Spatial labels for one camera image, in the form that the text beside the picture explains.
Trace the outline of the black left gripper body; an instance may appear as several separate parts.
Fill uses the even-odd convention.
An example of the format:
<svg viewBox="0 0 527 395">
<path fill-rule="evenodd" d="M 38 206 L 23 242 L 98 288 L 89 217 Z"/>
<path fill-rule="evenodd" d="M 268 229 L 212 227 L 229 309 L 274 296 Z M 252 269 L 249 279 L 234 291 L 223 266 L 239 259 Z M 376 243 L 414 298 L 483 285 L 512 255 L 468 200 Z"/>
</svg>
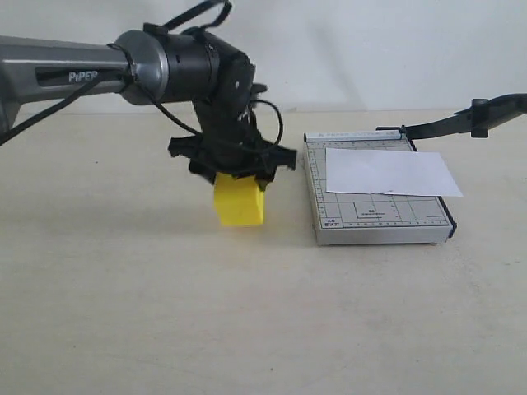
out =
<svg viewBox="0 0 527 395">
<path fill-rule="evenodd" d="M 284 127 L 280 126 L 277 138 L 268 141 L 257 128 L 238 138 L 203 133 L 192 137 L 173 137 L 168 145 L 172 157 L 182 156 L 190 162 L 213 165 L 217 174 L 233 177 L 255 176 L 260 171 L 280 167 L 296 169 L 297 151 L 281 145 Z"/>
</svg>

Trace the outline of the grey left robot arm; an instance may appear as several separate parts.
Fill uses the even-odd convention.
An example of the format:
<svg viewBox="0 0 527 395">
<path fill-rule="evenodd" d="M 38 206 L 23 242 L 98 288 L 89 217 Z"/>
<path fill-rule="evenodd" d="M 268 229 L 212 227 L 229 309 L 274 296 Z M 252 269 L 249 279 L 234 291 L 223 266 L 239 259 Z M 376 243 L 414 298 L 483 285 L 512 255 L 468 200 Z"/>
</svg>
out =
<svg viewBox="0 0 527 395">
<path fill-rule="evenodd" d="M 254 107 L 266 86 L 255 72 L 246 53 L 200 28 L 130 30 L 106 45 L 4 36 L 1 140 L 83 96 L 117 94 L 160 111 L 188 102 L 198 126 L 170 140 L 170 155 L 209 183 L 227 174 L 266 189 L 280 167 L 296 168 L 297 153 L 259 131 Z"/>
</svg>

